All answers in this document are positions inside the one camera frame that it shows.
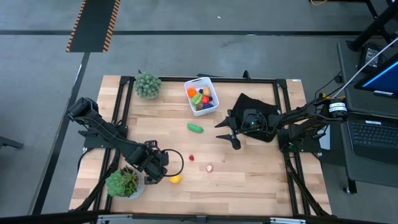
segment gray carpet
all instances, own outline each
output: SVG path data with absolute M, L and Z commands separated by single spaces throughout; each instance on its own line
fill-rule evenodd
M 72 29 L 81 1 L 3 0 L 0 29 Z M 384 1 L 374 2 L 378 10 Z M 116 30 L 363 30 L 373 21 L 363 3 L 278 1 L 122 1 Z M 340 70 L 337 37 L 114 36 L 106 54 L 91 54 L 79 96 L 96 99 L 103 75 L 302 79 L 308 100 Z M 83 54 L 65 53 L 68 36 L 0 35 L 0 135 L 25 148 L 0 150 L 0 217 L 25 215 L 47 159 Z M 325 91 L 337 87 L 332 83 Z M 83 138 L 71 124 L 44 206 L 65 212 Z M 398 189 L 358 184 L 341 191 L 345 171 L 325 166 L 335 215 L 397 223 Z

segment wooden table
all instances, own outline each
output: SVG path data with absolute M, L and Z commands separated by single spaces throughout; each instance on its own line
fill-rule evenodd
M 99 113 L 111 120 L 118 92 L 120 76 L 106 75 L 98 95 Z M 305 104 L 300 80 L 287 80 L 291 107 Z M 136 200 L 113 198 L 112 212 L 291 216 L 287 174 L 277 138 L 266 143 L 240 134 L 242 148 L 234 150 L 229 141 L 215 136 L 230 133 L 229 128 L 214 128 L 224 120 L 227 109 L 235 104 L 240 93 L 265 103 L 275 104 L 271 84 L 264 83 L 214 83 L 220 101 L 216 112 L 195 117 L 188 104 L 183 82 L 163 82 L 160 95 L 154 100 L 142 100 L 133 93 L 128 114 L 127 137 L 137 142 L 156 139 L 161 149 L 176 149 L 185 159 L 183 180 L 172 184 L 164 178 L 157 185 L 148 185 L 144 195 Z M 124 90 L 122 103 L 126 98 Z M 283 92 L 279 90 L 283 103 Z M 204 128 L 197 134 L 187 129 L 187 123 Z M 192 154 L 195 161 L 189 161 Z M 169 153 L 169 173 L 180 168 L 180 158 Z M 70 208 L 76 208 L 88 196 L 98 182 L 104 149 L 94 149 L 87 154 L 80 166 Z M 322 169 L 316 158 L 301 153 L 305 183 L 317 202 L 330 213 L 329 200 L 323 180 Z M 211 164 L 213 172 L 207 173 Z M 119 167 L 126 162 L 121 158 Z M 298 208 L 302 201 L 296 186 Z M 104 208 L 106 187 L 100 208 Z

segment toy fruit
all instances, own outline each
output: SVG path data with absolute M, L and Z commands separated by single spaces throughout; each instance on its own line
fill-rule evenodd
M 192 98 L 193 96 L 195 96 L 195 94 L 197 93 L 197 91 L 196 91 L 194 88 L 189 88 L 188 91 L 187 91 L 187 93 L 188 93 L 188 96 L 189 96 L 190 98 Z
M 193 132 L 196 132 L 196 133 L 202 133 L 203 132 L 203 128 L 201 128 L 201 127 L 199 127 L 197 125 L 194 125 L 194 124 L 188 123 L 187 127 L 188 127 L 189 130 L 191 130 Z
M 181 180 L 182 180 L 181 174 L 170 177 L 170 182 L 173 184 L 178 184 L 179 182 L 181 182 Z
M 202 107 L 201 107 L 201 105 L 197 105 L 197 106 L 196 106 L 196 109 L 197 109 L 197 111 L 200 111 L 200 110 L 202 110 Z
M 195 96 L 192 97 L 192 103 L 194 105 L 198 105 L 201 102 L 201 97 L 202 97 L 202 94 L 197 93 Z
M 202 102 L 202 103 L 209 103 L 209 102 L 210 102 L 210 99 L 209 99 L 208 96 L 203 96 L 203 97 L 201 98 L 201 102 Z
M 206 170 L 207 170 L 207 172 L 213 171 L 213 166 L 212 165 L 206 166 Z
M 205 96 L 210 96 L 210 88 L 208 88 L 207 86 L 203 88 L 203 94 Z
M 203 109 L 208 109 L 208 108 L 212 108 L 212 107 L 214 107 L 214 105 L 212 105 L 211 103 L 205 103 L 202 106 Z

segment succulent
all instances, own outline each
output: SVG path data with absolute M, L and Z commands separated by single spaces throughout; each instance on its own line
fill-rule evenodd
M 152 73 L 144 72 L 136 76 L 134 89 L 141 98 L 153 99 L 159 94 L 162 81 Z
M 128 197 L 137 190 L 138 176 L 128 167 L 117 170 L 106 179 L 110 196 Z

